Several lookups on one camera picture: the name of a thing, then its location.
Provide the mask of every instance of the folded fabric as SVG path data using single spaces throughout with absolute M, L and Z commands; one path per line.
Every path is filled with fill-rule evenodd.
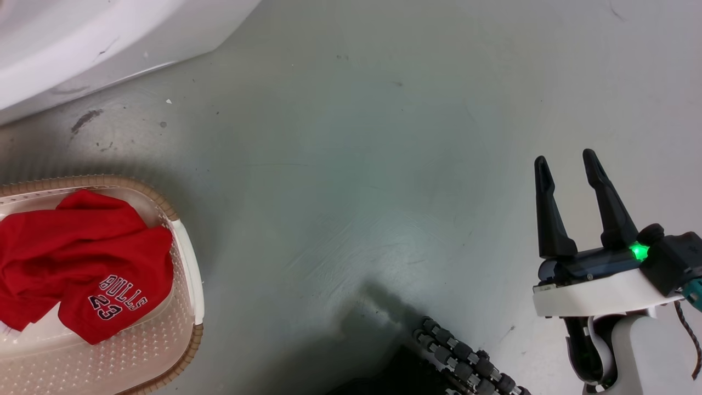
M 58 318 L 97 344 L 171 291 L 172 235 L 123 200 L 80 190 L 54 210 L 0 221 L 0 321 L 24 330 L 61 302 Z

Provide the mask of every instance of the white plastic basket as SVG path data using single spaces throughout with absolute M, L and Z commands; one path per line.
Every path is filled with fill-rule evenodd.
M 202 338 L 204 299 L 187 231 L 166 199 L 121 176 L 81 176 L 0 188 L 0 221 L 15 212 L 52 209 L 87 188 L 127 201 L 151 227 L 173 234 L 173 288 L 153 311 L 91 346 L 58 320 L 58 306 L 20 334 L 0 335 L 0 394 L 148 394 L 190 364 Z

